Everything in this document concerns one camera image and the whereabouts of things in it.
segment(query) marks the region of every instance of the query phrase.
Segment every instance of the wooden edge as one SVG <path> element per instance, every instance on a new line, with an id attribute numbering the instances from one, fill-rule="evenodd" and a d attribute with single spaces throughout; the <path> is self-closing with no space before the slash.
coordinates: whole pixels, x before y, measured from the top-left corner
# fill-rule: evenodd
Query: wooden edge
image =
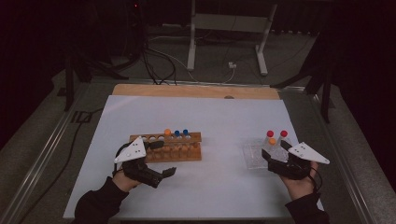
<path id="1" fill-rule="evenodd" d="M 269 87 L 215 87 L 118 84 L 113 95 L 165 96 L 195 98 L 234 98 L 279 100 L 276 89 Z"/>

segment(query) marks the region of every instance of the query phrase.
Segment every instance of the wooden board with holes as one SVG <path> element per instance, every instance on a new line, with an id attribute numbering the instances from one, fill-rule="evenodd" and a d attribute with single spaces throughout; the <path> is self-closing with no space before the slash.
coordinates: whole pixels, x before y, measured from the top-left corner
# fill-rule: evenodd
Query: wooden board with holes
<path id="1" fill-rule="evenodd" d="M 162 148 L 147 150 L 146 163 L 200 161 L 202 159 L 201 133 L 189 133 L 188 135 L 181 133 L 179 137 L 173 133 L 168 136 L 163 133 L 135 134 L 130 136 L 130 141 L 133 142 L 138 136 L 142 136 L 143 141 L 164 141 Z"/>

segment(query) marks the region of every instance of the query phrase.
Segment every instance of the black sleeve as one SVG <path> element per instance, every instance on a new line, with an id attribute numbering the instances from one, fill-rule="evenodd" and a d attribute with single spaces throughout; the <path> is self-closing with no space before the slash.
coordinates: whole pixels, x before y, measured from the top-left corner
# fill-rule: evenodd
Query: black sleeve
<path id="1" fill-rule="evenodd" d="M 312 193 L 286 204 L 296 224 L 330 223 L 329 215 L 318 209 L 319 197 L 320 193 Z"/>
<path id="2" fill-rule="evenodd" d="M 78 200 L 72 224 L 106 224 L 120 211 L 121 202 L 128 194 L 108 177 L 99 190 L 90 190 Z"/>

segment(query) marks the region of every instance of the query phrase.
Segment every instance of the floor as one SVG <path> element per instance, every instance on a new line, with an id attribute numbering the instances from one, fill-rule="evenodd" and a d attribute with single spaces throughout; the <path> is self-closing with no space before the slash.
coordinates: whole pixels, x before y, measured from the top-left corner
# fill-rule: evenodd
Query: floor
<path id="1" fill-rule="evenodd" d="M 304 58 L 315 42 L 315 38 L 309 35 L 273 35 L 270 34 L 268 42 L 264 49 L 264 57 L 269 68 L 269 74 L 263 77 L 259 74 L 258 65 L 254 54 L 254 46 L 261 40 L 260 35 L 230 34 L 222 33 L 222 39 L 209 31 L 199 33 L 197 39 L 196 63 L 195 70 L 188 72 L 185 68 L 187 62 L 189 39 L 186 36 L 168 36 L 167 32 L 163 35 L 151 35 L 149 37 L 149 47 L 169 55 L 176 69 L 176 78 L 170 77 L 163 84 L 206 84 L 206 85 L 249 85 L 249 86 L 267 86 L 276 84 L 282 80 L 297 74 Z M 122 59 L 114 57 L 114 63 L 121 63 Z M 148 54 L 148 62 L 154 68 L 160 78 L 166 77 L 173 71 L 173 65 L 164 58 Z M 236 63 L 235 69 L 228 67 L 228 62 Z M 14 223 L 23 215 L 26 215 L 22 223 L 69 223 L 70 220 L 63 219 L 63 212 L 67 205 L 68 197 L 78 176 L 79 168 L 84 160 L 85 153 L 90 145 L 96 125 L 100 118 L 100 113 L 94 114 L 92 120 L 80 125 L 71 120 L 75 111 L 94 111 L 102 108 L 106 103 L 106 97 L 111 94 L 112 89 L 117 83 L 151 83 L 146 66 L 142 61 L 137 62 L 134 66 L 120 72 L 121 75 L 129 77 L 127 81 L 114 80 L 104 76 L 98 71 L 93 71 L 94 77 L 91 83 L 77 83 L 77 102 L 73 105 L 69 113 L 64 113 L 63 97 L 57 96 L 57 92 L 64 87 L 64 71 L 54 77 L 53 82 L 55 89 L 37 108 L 35 113 L 21 126 L 13 138 L 0 152 L 0 211 L 4 215 L 7 206 L 18 192 L 24 176 L 33 165 L 35 158 L 39 155 L 42 148 L 50 147 L 48 143 L 53 144 L 53 151 L 48 155 L 50 160 L 44 164 L 45 169 L 40 174 L 39 180 L 34 183 L 35 187 L 28 192 L 30 197 L 22 202 L 24 207 L 19 210 Z M 294 87 L 303 87 L 309 79 L 303 79 L 293 84 Z M 306 98 L 289 97 L 285 104 L 294 108 L 300 108 L 293 112 L 307 113 L 303 105 L 311 104 Z M 359 164 L 351 169 L 352 176 L 356 176 L 357 182 L 362 185 L 358 189 L 364 195 L 364 203 L 367 203 L 369 210 L 363 214 L 355 207 L 364 207 L 360 201 L 355 201 L 350 196 L 351 188 L 348 188 L 344 175 L 340 172 L 345 170 L 341 168 L 323 168 L 326 174 L 326 185 L 323 188 L 323 201 L 325 209 L 329 212 L 332 223 L 370 223 L 370 218 L 364 221 L 364 217 L 372 217 L 379 221 L 378 223 L 391 223 L 394 219 L 391 207 L 394 207 L 394 201 L 391 204 L 382 204 L 379 202 L 383 198 L 394 198 L 394 192 L 387 193 L 387 185 L 380 185 L 378 188 L 384 188 L 382 193 L 376 192 L 370 188 L 370 184 L 365 182 L 368 175 L 372 180 L 383 181 L 382 175 L 377 171 L 377 164 L 373 160 L 364 137 L 362 136 L 359 126 L 357 126 L 353 117 L 347 110 L 347 106 L 342 100 L 342 96 L 336 87 L 332 87 L 332 108 L 330 109 L 331 124 L 323 124 L 321 120 L 312 119 L 307 122 L 297 122 L 296 129 L 302 130 L 303 136 L 315 135 L 316 129 L 322 129 L 326 126 L 325 133 L 329 133 L 336 138 L 336 145 L 345 149 L 349 147 L 348 162 Z M 62 125 L 62 121 L 67 121 L 64 131 L 61 132 L 59 139 L 53 140 L 54 130 Z M 321 136 L 312 141 L 319 144 Z M 365 152 L 364 158 L 353 155 L 359 150 Z M 332 158 L 339 158 L 337 153 L 327 152 Z M 67 158 L 70 161 L 64 167 Z M 375 169 L 368 174 L 359 172 L 360 165 L 369 165 Z M 46 192 L 50 183 L 62 171 L 58 181 Z M 42 199 L 33 207 L 35 202 L 44 195 Z M 284 220 L 251 220 L 251 221 L 229 221 L 226 223 L 292 223 L 290 219 Z"/>

